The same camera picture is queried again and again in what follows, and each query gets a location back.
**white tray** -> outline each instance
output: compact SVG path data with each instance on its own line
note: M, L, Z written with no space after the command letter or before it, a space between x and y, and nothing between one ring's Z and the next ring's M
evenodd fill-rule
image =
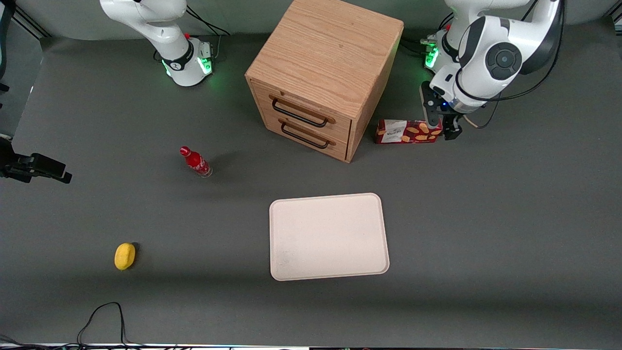
M280 199L270 205L270 272L277 281L378 275L389 269L380 197Z

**wood grain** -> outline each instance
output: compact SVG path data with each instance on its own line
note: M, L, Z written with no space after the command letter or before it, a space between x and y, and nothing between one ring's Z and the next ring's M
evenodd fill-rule
M348 154L346 155L346 159L348 162L352 161L354 152L358 148L358 144L361 142L361 139L365 134L367 124L369 124L369 120L374 114L378 102L383 95L384 88L386 87L387 81L389 80L389 75L391 74L391 67L393 66L393 60L395 59L398 45L399 42L396 42L391 53L389 54L389 57L387 58L387 61L384 63L384 68L380 73L380 76L378 76L371 95L367 99L367 102L365 103L365 106L361 111L360 118L356 121L353 121L350 140L348 142Z
M293 138L289 135L284 134L281 131L281 126L282 124L285 123L286 125L286 130L295 133L301 137L304 137L305 139L315 142L315 143L320 143L320 144L324 144L328 141L328 146L325 149L320 149L320 148L316 148L313 146L310 146L309 144L300 141L296 138ZM310 147L318 152L324 153L326 155L329 155L333 158L337 158L340 161L345 161L346 158L346 152L347 152L347 148L348 148L348 144L340 141L340 140L332 140L330 138L326 138L323 136L318 135L315 131L309 130L308 128L305 128L303 126L300 125L294 125L293 123L291 123L289 120L285 120L285 118L270 118L266 120L266 128L268 128L268 130L273 131L281 136L284 136L292 141L298 142L300 144L303 144L304 146Z
M404 24L339 0L295 0L247 75L353 120Z
M349 163L387 84L404 24L340 0L294 0L246 72L266 127L282 123ZM284 113L328 123L317 127Z
M333 140L340 140L345 143L348 142L351 123L349 119L342 116L325 116L321 113L317 113L316 111L313 111L316 108L309 108L309 106L300 106L298 103L291 102L288 97L281 96L280 92L275 88L270 88L260 83L254 83L253 90L255 93L255 102L262 110L261 114L264 119L264 123L268 119L284 118L288 121L288 123L292 125L299 125L303 128L308 128L309 130L312 130L314 133L320 136L331 138ZM284 115L278 111L275 111L272 108L273 97L276 97L279 101L279 103L277 104L278 107L293 112L316 123L321 123L325 117L328 118L328 122L323 128L317 128L302 121L296 120L290 116Z

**black metal handle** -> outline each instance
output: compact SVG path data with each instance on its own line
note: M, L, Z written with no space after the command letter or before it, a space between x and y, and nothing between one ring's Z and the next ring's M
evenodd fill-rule
M298 119L300 121L303 121L304 123L307 123L309 125L313 125L316 128L323 128L324 126L326 126L326 123L328 122L328 118L324 118L324 121L321 122L321 123L316 123L316 122L314 122L312 120L306 119L303 116L299 116L299 115L293 114L290 111L286 111L283 108L277 107L276 106L277 102L278 102L278 100L276 98L272 99L272 107L274 108L275 111L277 111L279 113L283 113L283 114L285 114L287 116L291 116L292 118L295 118L295 119Z
M289 136L291 136L291 137L293 137L293 138L295 138L295 139L297 139L297 140L301 140L301 141L302 141L302 142L304 142L304 143L308 143L308 144L310 144L310 145L311 145L311 146L313 146L313 147L316 147L316 148L319 148L319 149L325 149L325 148L326 148L326 147L328 147L328 145L330 144L330 142L329 142L329 141L326 141L326 143L325 143L325 144L319 144L319 143L315 143L315 142L313 142L313 141L309 141L309 140L305 139L305 138L304 138L304 137L302 137L302 136L296 135L296 134L294 134L294 133L293 133L293 132L291 132L291 131L287 131L287 130L285 130L285 126L286 126L286 123L285 123L284 121L282 121L282 122L281 122L281 131L283 131L283 134L285 134L285 135L289 135Z

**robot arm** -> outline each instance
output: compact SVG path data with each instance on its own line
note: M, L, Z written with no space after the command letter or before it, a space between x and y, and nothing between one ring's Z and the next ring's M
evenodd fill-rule
M100 4L108 17L146 37L163 58L177 59L188 50L182 30L172 22L185 14L185 0L100 0Z
M185 14L186 0L100 0L100 4L108 17L151 42L175 83L196 85L211 73L210 44L186 38L173 22Z
M428 123L438 125L434 114L454 115L453 126L448 127L460 130L458 118L501 93L518 73L543 67L557 48L562 1L539 1L532 22L483 16L468 26L459 45L460 67L445 65L429 87L422 86Z

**red bottle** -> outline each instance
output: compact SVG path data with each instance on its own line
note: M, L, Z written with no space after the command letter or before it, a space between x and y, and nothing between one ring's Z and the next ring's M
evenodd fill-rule
M179 149L179 153L186 159L186 164L194 169L201 177L211 175L211 167L198 152L193 152L190 148L183 146Z

